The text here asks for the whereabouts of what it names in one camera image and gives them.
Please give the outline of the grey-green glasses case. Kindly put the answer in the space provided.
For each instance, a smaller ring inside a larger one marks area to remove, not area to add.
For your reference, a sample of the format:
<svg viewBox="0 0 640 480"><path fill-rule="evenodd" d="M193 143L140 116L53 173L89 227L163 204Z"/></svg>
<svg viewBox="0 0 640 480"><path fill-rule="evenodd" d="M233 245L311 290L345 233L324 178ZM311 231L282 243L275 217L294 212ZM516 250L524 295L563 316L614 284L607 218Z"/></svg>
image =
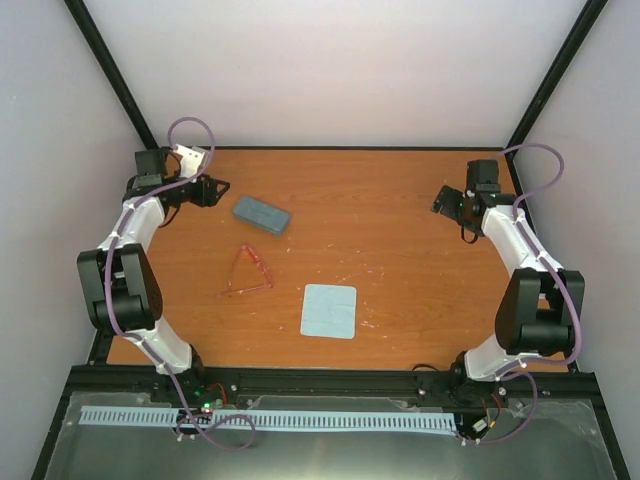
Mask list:
<svg viewBox="0 0 640 480"><path fill-rule="evenodd" d="M291 220L287 211L246 195L236 202L232 214L236 219L275 236L282 235Z"/></svg>

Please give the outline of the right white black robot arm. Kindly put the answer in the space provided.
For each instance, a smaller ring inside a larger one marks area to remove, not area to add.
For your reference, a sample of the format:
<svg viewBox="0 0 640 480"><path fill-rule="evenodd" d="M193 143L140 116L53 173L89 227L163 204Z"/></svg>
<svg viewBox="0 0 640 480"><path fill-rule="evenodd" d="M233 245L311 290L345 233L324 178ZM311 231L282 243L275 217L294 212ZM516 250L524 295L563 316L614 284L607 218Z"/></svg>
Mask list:
<svg viewBox="0 0 640 480"><path fill-rule="evenodd" d="M451 365L454 401L469 404L509 374L532 363L551 363L556 354L570 356L580 347L584 278L548 253L518 198L502 192L496 160L468 162L465 188L443 186L432 210L453 220L462 233L489 239L509 275L493 334Z"/></svg>

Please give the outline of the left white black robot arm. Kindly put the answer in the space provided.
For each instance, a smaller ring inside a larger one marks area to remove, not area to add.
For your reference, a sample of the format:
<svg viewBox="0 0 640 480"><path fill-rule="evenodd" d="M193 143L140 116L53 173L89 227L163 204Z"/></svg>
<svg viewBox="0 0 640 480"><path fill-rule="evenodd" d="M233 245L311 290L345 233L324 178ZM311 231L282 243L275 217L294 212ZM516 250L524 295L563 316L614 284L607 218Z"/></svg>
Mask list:
<svg viewBox="0 0 640 480"><path fill-rule="evenodd" d="M159 374L174 374L174 392L190 403L206 395L208 378L195 348L164 317L147 251L170 211L186 203L213 207L229 190L229 183L204 172L211 158L211 151L179 144L137 152L137 174L127 183L115 226L76 262L93 326L134 344Z"/></svg>

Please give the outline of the light blue cleaning cloth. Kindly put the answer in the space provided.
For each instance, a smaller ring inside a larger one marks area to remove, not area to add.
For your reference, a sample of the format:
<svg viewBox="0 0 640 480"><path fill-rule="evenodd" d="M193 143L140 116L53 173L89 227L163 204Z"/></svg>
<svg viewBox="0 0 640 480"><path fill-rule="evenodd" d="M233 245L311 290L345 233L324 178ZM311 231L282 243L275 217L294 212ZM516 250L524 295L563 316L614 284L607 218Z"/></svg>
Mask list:
<svg viewBox="0 0 640 480"><path fill-rule="evenodd" d="M307 284L302 302L303 336L351 340L355 337L357 290L353 286Z"/></svg>

